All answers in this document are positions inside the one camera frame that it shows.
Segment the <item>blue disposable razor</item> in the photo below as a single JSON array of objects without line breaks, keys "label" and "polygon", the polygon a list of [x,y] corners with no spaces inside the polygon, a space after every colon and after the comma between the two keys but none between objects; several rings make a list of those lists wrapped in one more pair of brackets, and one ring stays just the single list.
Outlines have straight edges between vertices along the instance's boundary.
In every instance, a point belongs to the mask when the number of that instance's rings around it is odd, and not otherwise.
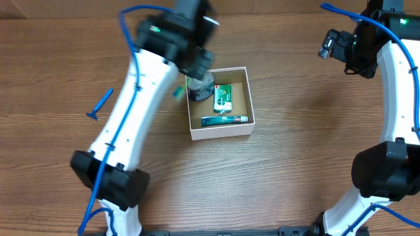
[{"label": "blue disposable razor", "polygon": [[87,117],[90,117],[91,119],[98,120],[98,117],[96,116],[97,112],[102,108],[102,106],[106,103],[106,101],[109,99],[109,97],[113,93],[113,89],[109,88],[108,91],[104,94],[104,96],[98,101],[98,103],[95,105],[95,107],[92,109],[91,112],[86,113]]}]

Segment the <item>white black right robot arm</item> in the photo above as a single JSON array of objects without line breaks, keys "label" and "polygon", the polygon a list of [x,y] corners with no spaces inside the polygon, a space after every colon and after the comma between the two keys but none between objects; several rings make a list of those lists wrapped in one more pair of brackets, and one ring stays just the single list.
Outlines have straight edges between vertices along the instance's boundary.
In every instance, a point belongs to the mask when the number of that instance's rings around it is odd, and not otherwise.
[{"label": "white black right robot arm", "polygon": [[419,192],[419,17],[388,0],[369,0],[348,17],[354,31],[329,30],[318,54],[343,62],[347,75],[381,74],[383,127],[379,143],[355,156],[350,189],[308,235],[367,235],[377,211]]}]

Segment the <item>clear sanitizer bottle dark label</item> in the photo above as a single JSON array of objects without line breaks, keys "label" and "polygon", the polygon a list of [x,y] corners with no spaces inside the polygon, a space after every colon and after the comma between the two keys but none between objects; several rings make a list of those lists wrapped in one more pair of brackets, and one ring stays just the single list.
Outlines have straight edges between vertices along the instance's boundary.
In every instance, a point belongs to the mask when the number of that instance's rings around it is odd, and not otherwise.
[{"label": "clear sanitizer bottle dark label", "polygon": [[191,77],[186,78],[188,98],[193,102],[200,102],[214,94],[215,79],[212,73],[207,72],[202,80]]}]

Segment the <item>green white toothbrush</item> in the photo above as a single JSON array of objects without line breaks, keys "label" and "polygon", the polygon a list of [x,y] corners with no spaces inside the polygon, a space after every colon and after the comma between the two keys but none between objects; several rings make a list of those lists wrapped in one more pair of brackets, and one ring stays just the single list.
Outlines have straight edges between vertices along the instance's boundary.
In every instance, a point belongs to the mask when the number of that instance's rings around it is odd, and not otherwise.
[{"label": "green white toothbrush", "polygon": [[176,100],[180,100],[184,96],[184,92],[185,92],[185,88],[184,87],[177,86],[176,89],[173,91],[173,97]]}]

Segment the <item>red green toothpaste tube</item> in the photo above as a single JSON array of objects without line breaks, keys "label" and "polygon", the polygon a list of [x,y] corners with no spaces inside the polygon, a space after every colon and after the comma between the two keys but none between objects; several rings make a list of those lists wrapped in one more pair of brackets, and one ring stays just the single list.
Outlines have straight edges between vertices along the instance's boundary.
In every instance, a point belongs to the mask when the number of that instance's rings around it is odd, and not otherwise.
[{"label": "red green toothpaste tube", "polygon": [[216,125],[230,125],[230,124],[242,124],[249,121],[248,116],[211,116],[202,117],[201,126],[210,127]]}]

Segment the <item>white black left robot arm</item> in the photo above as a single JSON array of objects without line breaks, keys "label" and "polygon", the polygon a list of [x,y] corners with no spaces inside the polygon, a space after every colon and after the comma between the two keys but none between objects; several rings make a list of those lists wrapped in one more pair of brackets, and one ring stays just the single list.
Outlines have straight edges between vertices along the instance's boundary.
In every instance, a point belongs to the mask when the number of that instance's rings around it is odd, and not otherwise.
[{"label": "white black left robot arm", "polygon": [[78,235],[84,235],[89,220],[105,212],[105,235],[140,235],[138,204],[150,176],[139,170],[140,152],[154,115],[178,77],[201,79],[213,62],[206,50],[209,36],[219,23],[204,15],[187,17],[166,10],[138,27],[134,41],[119,15],[121,30],[131,53],[124,85],[99,136],[87,151],[75,151],[70,165],[91,189]]}]

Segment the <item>green soap bar packet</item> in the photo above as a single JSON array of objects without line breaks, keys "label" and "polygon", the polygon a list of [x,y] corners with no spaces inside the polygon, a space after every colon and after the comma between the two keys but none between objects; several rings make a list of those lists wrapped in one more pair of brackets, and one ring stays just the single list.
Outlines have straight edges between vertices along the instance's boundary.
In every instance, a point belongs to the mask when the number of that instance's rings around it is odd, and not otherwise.
[{"label": "green soap bar packet", "polygon": [[218,114],[232,111],[232,84],[215,85],[214,88],[214,112]]}]

